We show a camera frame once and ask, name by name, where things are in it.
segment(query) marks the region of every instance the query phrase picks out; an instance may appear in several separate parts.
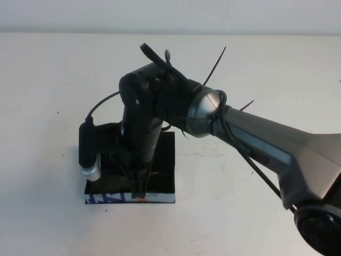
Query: black robotic joint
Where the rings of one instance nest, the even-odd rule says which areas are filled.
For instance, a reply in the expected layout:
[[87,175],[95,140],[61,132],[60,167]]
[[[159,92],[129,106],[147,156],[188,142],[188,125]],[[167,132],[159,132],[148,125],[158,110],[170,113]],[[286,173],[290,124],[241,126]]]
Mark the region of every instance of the black robotic joint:
[[331,205],[307,205],[295,212],[295,224],[303,239],[322,255],[341,252],[341,211]]

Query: wire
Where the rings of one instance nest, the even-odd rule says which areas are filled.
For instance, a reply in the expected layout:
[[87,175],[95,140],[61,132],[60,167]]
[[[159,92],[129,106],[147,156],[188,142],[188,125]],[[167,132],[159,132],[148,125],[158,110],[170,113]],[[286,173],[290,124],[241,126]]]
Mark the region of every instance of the wire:
[[241,109],[239,109],[239,111],[243,111],[244,109],[246,109],[248,106],[250,106],[255,100],[247,103],[244,107],[242,107]]
[[206,78],[206,81],[204,81],[204,83],[202,84],[203,86],[205,86],[205,85],[207,84],[208,80],[211,78],[211,75],[213,74],[215,68],[218,66],[218,63],[219,63],[220,59],[222,58],[222,56],[223,56],[223,54],[224,54],[224,52],[225,52],[225,49],[226,49],[226,46],[224,47],[223,52],[220,54],[220,56],[219,56],[217,62],[214,64],[214,67],[213,67],[213,69],[211,70],[211,72],[209,73],[208,77]]
[[168,64],[166,61],[164,61],[162,58],[160,58],[160,56],[157,55],[156,52],[153,51],[146,43],[142,44],[140,46],[140,49],[142,50],[144,55],[147,56],[148,59],[150,59],[152,62],[154,62],[160,68],[168,71],[174,77],[176,77],[182,86],[186,86],[188,84],[187,78],[180,71],[178,71],[172,65]]
[[111,99],[112,97],[114,97],[114,96],[116,96],[116,95],[118,95],[118,94],[119,94],[119,91],[118,91],[118,92],[115,92],[115,93],[113,93],[113,94],[111,94],[111,95],[109,95],[109,96],[107,96],[106,98],[104,98],[103,100],[101,100],[100,102],[98,102],[98,103],[96,104],[96,106],[93,107],[93,108],[90,110],[88,116],[91,116],[91,115],[95,112],[95,110],[96,110],[100,105],[102,105],[104,102],[106,102],[107,100]]
[[162,128],[161,128],[161,131],[162,131],[162,132],[168,131],[171,127],[172,127],[172,126],[169,124],[169,125],[167,125],[166,127],[162,127]]
[[[240,153],[240,155],[245,159],[245,161],[255,170],[255,172],[265,181],[265,183],[272,189],[272,191],[275,192],[275,194],[281,198],[281,192],[280,190],[271,182],[271,180],[262,172],[261,169],[258,168],[258,166],[251,160],[251,158],[247,155],[247,153],[239,146],[239,144],[236,142],[234,136],[232,135],[231,128],[229,124],[224,120],[225,116],[225,105],[227,101],[226,93],[220,90],[217,90],[221,97],[222,101],[219,106],[219,119],[222,124],[223,131],[225,135],[230,139],[232,142],[232,145],[236,148],[236,150]],[[295,213],[295,208],[292,206],[289,208],[292,213]]]

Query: silver metal joint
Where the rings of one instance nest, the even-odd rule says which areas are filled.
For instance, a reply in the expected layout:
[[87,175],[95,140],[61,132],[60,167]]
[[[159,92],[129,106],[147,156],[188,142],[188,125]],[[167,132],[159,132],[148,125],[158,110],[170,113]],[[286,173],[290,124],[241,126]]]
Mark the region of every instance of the silver metal joint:
[[101,177],[100,154],[97,154],[96,162],[93,166],[82,168],[82,174],[91,181],[96,181]]
[[199,92],[188,111],[187,132],[197,138],[211,134],[211,118],[218,111],[221,102],[219,92],[209,87]]

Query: white table surface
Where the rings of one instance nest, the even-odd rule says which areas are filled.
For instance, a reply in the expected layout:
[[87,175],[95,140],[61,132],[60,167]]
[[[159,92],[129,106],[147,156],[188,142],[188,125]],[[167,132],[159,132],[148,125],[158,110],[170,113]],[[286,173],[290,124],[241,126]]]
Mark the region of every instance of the white table surface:
[[[147,42],[249,113],[341,132],[341,37],[0,34],[0,255],[318,255],[293,215],[217,138],[176,131],[176,203],[85,205],[78,127]],[[120,121],[119,98],[94,114]],[[276,181],[273,173],[265,170]]]

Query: white wall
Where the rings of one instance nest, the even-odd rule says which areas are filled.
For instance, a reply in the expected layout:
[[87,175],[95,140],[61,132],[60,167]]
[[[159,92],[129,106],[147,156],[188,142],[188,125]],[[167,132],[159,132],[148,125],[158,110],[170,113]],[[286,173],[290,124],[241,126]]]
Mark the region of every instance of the white wall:
[[341,1],[0,0],[0,31],[341,35]]

